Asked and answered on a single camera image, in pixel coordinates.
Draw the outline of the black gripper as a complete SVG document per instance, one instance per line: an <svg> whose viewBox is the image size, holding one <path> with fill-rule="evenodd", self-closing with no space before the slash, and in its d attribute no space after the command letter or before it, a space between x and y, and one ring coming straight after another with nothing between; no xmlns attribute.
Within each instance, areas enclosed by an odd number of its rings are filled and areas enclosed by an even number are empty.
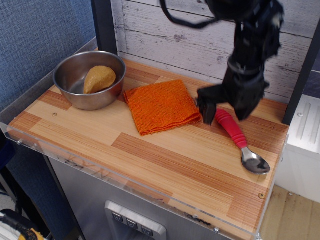
<svg viewBox="0 0 320 240"><path fill-rule="evenodd" d="M246 120L265 96L270 83L265 80L265 64L256 67L242 67L237 62L228 62L227 70L220 85L200 88L197 91L196 105L203 123L214 121L217 104L229 103L239 121Z"/></svg>

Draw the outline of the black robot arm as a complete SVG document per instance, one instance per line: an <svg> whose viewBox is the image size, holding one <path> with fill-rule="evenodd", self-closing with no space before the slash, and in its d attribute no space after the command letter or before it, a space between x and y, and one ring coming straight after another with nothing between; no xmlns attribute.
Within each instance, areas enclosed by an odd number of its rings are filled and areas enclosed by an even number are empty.
<svg viewBox="0 0 320 240"><path fill-rule="evenodd" d="M265 80L265 63L280 48L284 8L277 0L240 0L231 4L236 11L234 50L227 61L222 84L200 88L196 100L203 122L211 125L217 105L229 103L238 120L247 119L270 86Z"/></svg>

